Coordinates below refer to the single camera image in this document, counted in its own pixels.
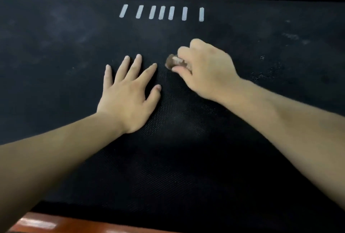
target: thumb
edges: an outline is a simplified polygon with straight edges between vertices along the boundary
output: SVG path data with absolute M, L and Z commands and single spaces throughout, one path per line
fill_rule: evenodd
M 192 73 L 183 66 L 175 66 L 171 69 L 173 72 L 179 74 L 181 78 L 185 81 L 188 87 L 192 82 Z
M 150 95 L 148 96 L 147 100 L 145 101 L 146 107 L 148 108 L 150 115 L 155 110 L 157 103 L 160 99 L 161 89 L 162 89 L 162 87 L 159 84 L 154 86 L 150 92 Z

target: hand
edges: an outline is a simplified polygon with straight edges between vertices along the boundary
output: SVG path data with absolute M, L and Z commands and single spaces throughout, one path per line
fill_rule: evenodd
M 97 114 L 104 114 L 119 122 L 123 133 L 132 133 L 139 130 L 156 108 L 160 98 L 161 86 L 156 85 L 145 100 L 145 87 L 157 69 L 154 63 L 138 77 L 142 57 L 135 58 L 131 68 L 126 56 L 120 65 L 115 80 L 112 80 L 110 65 L 106 66 L 103 81 L 103 94 L 97 107 Z
M 180 47 L 177 55 L 191 64 L 192 73 L 182 66 L 175 66 L 172 71 L 203 98 L 220 103 L 222 96 L 235 90 L 241 82 L 231 57 L 200 39 L 193 39 L 189 48 Z

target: black mat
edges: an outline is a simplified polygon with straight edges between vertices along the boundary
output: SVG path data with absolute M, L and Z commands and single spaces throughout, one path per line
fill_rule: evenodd
M 105 65 L 117 69 L 125 55 L 142 54 L 144 67 L 157 62 L 148 90 L 162 85 L 140 131 L 88 159 L 34 211 L 180 232 L 344 231 L 344 212 L 272 144 L 164 68 L 168 54 L 198 37 L 228 52 L 241 77 L 345 115 L 343 2 L 0 0 L 0 7 L 0 143 L 94 113 Z

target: forearm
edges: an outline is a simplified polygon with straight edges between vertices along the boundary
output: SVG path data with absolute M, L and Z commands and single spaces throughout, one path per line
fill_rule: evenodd
M 249 81 L 222 104 L 248 122 L 317 187 L 345 207 L 345 118 Z
M 0 146 L 0 232 L 88 157 L 122 134 L 94 114 L 59 129 Z

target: left hand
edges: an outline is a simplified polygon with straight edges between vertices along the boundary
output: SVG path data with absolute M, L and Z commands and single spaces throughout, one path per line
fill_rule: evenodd
M 106 66 L 103 94 L 97 114 L 103 114 L 114 123 L 119 123 L 122 133 L 132 133 L 144 126 L 160 99 L 160 85 L 154 86 L 147 100 L 145 99 L 145 87 L 155 73 L 157 64 L 151 65 L 138 77 L 141 61 L 142 57 L 138 54 L 128 71 L 130 58 L 126 56 L 114 81 L 110 65 Z

